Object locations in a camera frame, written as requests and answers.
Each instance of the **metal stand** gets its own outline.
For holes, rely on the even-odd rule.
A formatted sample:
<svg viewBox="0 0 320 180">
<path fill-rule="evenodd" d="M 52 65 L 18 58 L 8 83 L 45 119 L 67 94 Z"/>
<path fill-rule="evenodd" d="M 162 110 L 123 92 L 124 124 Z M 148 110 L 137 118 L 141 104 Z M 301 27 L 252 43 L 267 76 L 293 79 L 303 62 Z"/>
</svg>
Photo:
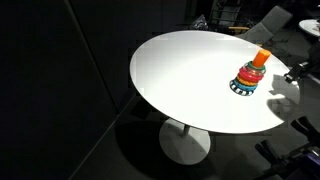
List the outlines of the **metal stand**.
<svg viewBox="0 0 320 180">
<path fill-rule="evenodd" d="M 202 161 L 211 146 L 207 131 L 184 125 L 171 118 L 162 125 L 159 141 L 163 152 L 174 162 L 183 165 Z"/>
</svg>

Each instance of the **red ring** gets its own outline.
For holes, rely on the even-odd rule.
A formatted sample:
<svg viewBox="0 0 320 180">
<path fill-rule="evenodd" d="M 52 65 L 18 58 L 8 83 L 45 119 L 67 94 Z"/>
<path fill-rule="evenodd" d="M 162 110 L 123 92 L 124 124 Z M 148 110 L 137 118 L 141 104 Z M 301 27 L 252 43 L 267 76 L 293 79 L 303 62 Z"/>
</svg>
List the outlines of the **red ring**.
<svg viewBox="0 0 320 180">
<path fill-rule="evenodd" d="M 238 76 L 241 78 L 241 79 L 243 79 L 243 80 L 246 80 L 246 81 L 249 81 L 249 82 L 253 82 L 253 83 L 258 83 L 259 81 L 254 81 L 254 80 L 252 80 L 252 79 L 250 79 L 250 78 L 246 78 L 246 77 L 244 77 L 242 74 L 240 74 L 240 73 L 238 73 Z"/>
<path fill-rule="evenodd" d="M 263 76 L 253 76 L 249 74 L 242 67 L 239 69 L 239 74 L 243 75 L 246 80 L 252 81 L 252 82 L 260 81 L 263 78 Z"/>
</svg>

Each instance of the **table top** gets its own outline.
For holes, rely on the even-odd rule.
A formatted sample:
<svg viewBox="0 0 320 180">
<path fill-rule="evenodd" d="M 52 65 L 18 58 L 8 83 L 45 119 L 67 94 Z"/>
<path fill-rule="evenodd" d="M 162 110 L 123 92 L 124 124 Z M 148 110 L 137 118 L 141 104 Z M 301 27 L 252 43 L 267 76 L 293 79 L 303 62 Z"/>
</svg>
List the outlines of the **table top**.
<svg viewBox="0 0 320 180">
<path fill-rule="evenodd" d="M 289 69 L 273 55 L 251 96 L 230 89 L 230 80 L 260 49 L 220 33 L 172 32 L 137 49 L 130 75 L 146 101 L 177 121 L 214 132 L 259 132 L 283 123 L 300 101 L 298 85 L 284 80 Z"/>
<path fill-rule="evenodd" d="M 299 27 L 312 36 L 319 37 L 319 23 L 315 19 L 307 19 L 299 22 Z"/>
</svg>

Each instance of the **dark background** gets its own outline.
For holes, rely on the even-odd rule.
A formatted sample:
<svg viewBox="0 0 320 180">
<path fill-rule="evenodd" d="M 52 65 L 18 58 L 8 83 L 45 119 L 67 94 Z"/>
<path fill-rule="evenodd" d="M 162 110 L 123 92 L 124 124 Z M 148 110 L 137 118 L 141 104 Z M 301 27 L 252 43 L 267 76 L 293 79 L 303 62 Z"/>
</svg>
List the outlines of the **dark background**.
<svg viewBox="0 0 320 180">
<path fill-rule="evenodd" d="M 294 22 L 312 17 L 316 3 L 248 0 L 243 11 L 259 19 L 281 4 Z M 135 50 L 154 36 L 185 29 L 179 24 L 187 18 L 208 17 L 211 6 L 192 0 L 1 1 L 0 179 L 70 177 L 135 96 L 128 69 Z"/>
</svg>

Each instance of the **table stem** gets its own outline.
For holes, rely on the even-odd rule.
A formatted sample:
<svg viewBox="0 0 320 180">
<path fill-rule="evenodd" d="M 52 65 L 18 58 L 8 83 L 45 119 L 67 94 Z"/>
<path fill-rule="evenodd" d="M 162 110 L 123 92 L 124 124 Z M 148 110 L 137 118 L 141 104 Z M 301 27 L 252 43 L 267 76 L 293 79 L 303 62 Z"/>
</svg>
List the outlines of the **table stem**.
<svg viewBox="0 0 320 180">
<path fill-rule="evenodd" d="M 188 125 L 184 125 L 184 128 L 183 128 L 183 133 L 182 133 L 182 137 L 186 137 L 189 133 L 189 129 L 190 129 L 190 126 Z"/>
</svg>

